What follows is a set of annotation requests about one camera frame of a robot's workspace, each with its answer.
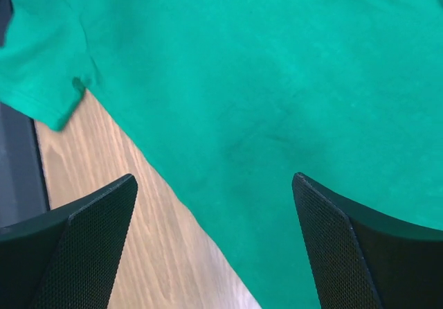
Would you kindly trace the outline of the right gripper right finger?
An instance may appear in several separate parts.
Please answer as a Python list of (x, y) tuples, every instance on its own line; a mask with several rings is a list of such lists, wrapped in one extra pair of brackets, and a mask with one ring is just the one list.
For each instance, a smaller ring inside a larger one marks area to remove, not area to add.
[(296, 173), (293, 196), (321, 308), (442, 308), (442, 231)]

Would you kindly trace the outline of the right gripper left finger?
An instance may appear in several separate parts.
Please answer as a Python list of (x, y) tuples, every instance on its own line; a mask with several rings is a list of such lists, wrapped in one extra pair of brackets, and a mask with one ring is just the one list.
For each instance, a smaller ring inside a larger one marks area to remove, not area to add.
[(1, 228), (1, 307), (106, 308), (137, 192), (135, 177), (126, 174)]

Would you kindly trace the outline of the green t-shirt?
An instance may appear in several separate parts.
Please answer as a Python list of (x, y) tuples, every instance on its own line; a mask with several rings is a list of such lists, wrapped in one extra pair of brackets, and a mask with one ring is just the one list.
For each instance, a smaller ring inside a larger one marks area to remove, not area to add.
[(291, 179), (442, 226), (442, 0), (12, 0), (1, 101), (90, 91), (263, 308), (317, 308)]

